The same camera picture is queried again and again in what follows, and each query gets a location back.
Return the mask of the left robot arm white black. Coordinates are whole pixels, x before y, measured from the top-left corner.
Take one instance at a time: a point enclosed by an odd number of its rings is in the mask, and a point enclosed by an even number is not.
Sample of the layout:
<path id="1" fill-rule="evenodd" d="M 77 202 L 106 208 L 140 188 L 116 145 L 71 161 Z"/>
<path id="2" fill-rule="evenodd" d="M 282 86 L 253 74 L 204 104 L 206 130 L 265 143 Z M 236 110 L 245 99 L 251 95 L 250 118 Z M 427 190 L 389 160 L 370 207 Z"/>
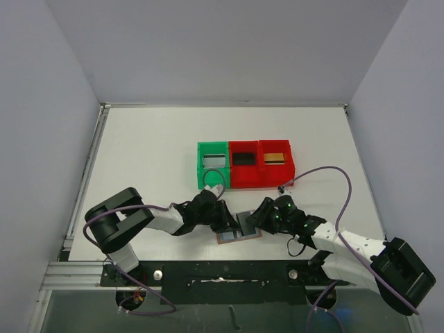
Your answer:
<path id="1" fill-rule="evenodd" d="M 85 215 L 83 234 L 124 273 L 139 266 L 130 241 L 144 228 L 179 237 L 198 225 L 208 225 L 215 233 L 239 231 L 224 200 L 223 187 L 206 186 L 192 200 L 167 207 L 147 205 L 134 187 L 128 187 L 91 208 Z"/>

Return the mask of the dark grey card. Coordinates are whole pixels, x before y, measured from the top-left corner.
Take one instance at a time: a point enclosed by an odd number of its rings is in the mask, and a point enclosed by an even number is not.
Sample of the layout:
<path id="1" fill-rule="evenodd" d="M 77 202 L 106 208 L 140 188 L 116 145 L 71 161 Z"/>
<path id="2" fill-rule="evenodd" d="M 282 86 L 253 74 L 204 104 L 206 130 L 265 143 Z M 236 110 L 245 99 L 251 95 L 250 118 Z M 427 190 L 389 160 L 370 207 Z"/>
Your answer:
<path id="1" fill-rule="evenodd" d="M 237 221 L 241 228 L 241 235 L 243 237 L 252 237 L 253 235 L 257 235 L 257 229 L 255 226 L 247 222 L 247 218 L 252 214 L 252 211 L 245 211 L 236 213 Z"/>

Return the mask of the green plastic bin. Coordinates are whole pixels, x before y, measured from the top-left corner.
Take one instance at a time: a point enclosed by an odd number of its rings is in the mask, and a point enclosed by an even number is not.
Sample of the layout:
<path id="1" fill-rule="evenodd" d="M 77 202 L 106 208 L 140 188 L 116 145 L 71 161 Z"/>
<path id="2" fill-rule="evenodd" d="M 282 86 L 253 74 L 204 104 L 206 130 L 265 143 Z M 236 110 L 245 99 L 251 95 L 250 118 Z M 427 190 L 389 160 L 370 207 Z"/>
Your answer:
<path id="1" fill-rule="evenodd" d="M 202 158 L 205 154 L 225 154 L 226 167 L 220 169 L 204 169 Z M 230 156 L 228 142 L 199 142 L 197 143 L 197 181 L 198 188 L 225 182 L 226 189 L 230 188 Z"/>

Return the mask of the brown leather card holder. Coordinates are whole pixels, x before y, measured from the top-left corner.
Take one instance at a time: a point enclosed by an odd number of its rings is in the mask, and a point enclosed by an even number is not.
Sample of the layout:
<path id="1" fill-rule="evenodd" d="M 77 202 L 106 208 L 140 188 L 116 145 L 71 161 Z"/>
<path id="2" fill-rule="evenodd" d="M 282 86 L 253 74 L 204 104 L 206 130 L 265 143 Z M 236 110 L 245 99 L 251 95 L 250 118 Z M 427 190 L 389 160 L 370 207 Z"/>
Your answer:
<path id="1" fill-rule="evenodd" d="M 262 231 L 259 228 L 256 229 L 257 229 L 257 235 L 253 235 L 252 237 L 243 237 L 240 233 L 241 231 L 240 226 L 238 231 L 217 233 L 216 234 L 217 243 L 218 245 L 222 245 L 222 244 L 228 244 L 238 241 L 247 241 L 250 239 L 257 239 L 262 237 Z"/>

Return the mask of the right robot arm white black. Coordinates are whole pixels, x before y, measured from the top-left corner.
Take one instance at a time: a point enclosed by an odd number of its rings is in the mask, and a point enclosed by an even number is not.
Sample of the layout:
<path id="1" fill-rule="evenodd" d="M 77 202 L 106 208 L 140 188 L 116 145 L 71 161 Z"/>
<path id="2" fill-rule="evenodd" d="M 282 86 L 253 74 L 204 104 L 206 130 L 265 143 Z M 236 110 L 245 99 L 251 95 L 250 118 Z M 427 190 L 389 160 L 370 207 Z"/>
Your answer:
<path id="1" fill-rule="evenodd" d="M 405 316 L 436 284 L 436 278 L 403 239 L 371 239 L 336 227 L 319 216 L 298 209 L 289 195 L 266 197 L 247 222 L 271 234 L 287 233 L 316 251 L 316 272 L 378 293 L 392 309 Z"/>

